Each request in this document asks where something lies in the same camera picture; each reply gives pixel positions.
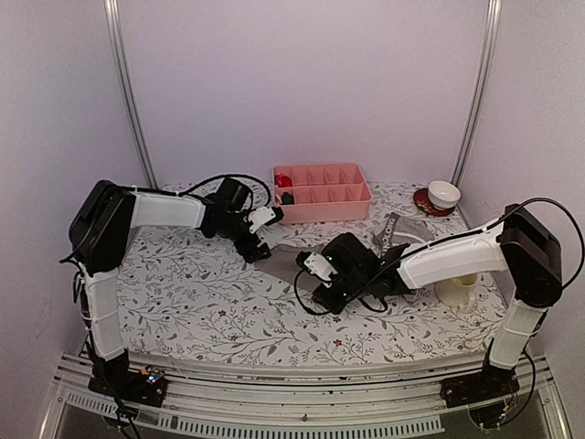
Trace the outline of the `grey underwear cream waistband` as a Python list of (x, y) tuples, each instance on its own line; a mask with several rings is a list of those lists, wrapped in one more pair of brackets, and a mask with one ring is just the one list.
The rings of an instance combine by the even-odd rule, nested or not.
[(295, 275), (300, 271), (300, 267), (296, 263), (298, 254), (300, 252), (320, 253), (323, 247), (323, 244), (310, 247), (278, 244), (271, 249), (271, 255), (267, 259), (255, 262), (254, 267), (262, 273), (275, 277), (287, 284), (292, 284)]

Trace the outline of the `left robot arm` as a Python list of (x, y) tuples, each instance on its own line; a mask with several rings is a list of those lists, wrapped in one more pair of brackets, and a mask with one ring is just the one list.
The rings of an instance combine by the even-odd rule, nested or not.
[(269, 245), (258, 231), (283, 218), (279, 207), (245, 209), (250, 189), (233, 177), (224, 177), (216, 192), (194, 196), (188, 192), (123, 187), (100, 180), (91, 190), (69, 227), (71, 259), (85, 279), (85, 320), (93, 349), (110, 361), (125, 352), (119, 328), (117, 278), (127, 253), (129, 236), (141, 227), (199, 230), (211, 239), (233, 242), (247, 263), (270, 257)]

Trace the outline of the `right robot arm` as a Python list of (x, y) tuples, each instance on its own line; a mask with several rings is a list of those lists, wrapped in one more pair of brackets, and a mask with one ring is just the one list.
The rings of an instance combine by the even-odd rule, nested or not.
[(316, 277), (314, 297), (328, 312), (340, 313), (363, 294), (385, 298), (429, 284), (483, 272), (510, 272), (515, 296), (487, 355), (473, 378), (473, 391), (493, 398), (548, 309), (561, 297), (558, 239), (523, 206), (509, 205), (502, 217), (482, 227), (421, 244), (392, 246), (381, 257), (351, 233), (330, 241), (321, 252), (303, 252), (298, 266)]

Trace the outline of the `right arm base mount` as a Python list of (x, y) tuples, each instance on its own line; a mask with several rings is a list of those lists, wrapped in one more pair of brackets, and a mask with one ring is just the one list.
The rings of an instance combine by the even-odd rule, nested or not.
[(489, 363), (479, 371), (441, 381), (440, 397), (448, 408), (512, 396), (520, 390), (516, 369), (500, 369)]

